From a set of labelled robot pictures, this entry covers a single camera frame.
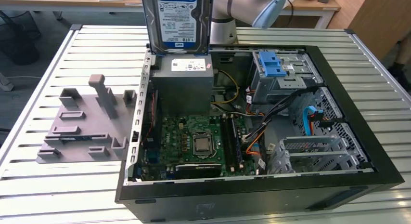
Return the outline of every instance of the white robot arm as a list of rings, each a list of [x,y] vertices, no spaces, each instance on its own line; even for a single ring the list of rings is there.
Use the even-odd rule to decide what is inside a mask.
[[[287,0],[213,0],[211,43],[229,44],[237,37],[235,19],[252,27],[268,28]]]

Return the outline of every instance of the power supply label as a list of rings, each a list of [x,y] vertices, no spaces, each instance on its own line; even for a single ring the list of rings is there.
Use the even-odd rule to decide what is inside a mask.
[[[196,42],[196,20],[191,16],[197,0],[157,0],[161,40],[172,48],[189,48]]]
[[[205,71],[205,59],[173,59],[171,71]]]

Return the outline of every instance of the blue plastic clip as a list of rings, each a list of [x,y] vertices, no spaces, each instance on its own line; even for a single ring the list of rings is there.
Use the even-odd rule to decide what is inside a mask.
[[[259,60],[261,62],[267,77],[287,76],[287,72],[281,68],[281,60],[275,55],[275,52],[260,52]]]

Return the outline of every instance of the hard drive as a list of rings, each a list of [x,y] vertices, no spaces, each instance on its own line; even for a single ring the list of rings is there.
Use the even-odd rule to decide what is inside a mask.
[[[212,0],[143,0],[152,54],[207,54]]]

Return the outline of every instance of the metal workbench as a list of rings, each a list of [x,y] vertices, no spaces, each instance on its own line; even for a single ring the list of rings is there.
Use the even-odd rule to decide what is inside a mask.
[[[239,28],[240,43],[319,46],[405,182],[332,211],[205,220],[201,223],[408,223],[411,220],[411,98],[355,35],[341,30]],[[148,42],[144,26],[71,30],[0,149],[1,223],[137,223],[117,205],[120,162],[37,164],[64,87],[83,94],[91,74],[120,93],[137,90]]]

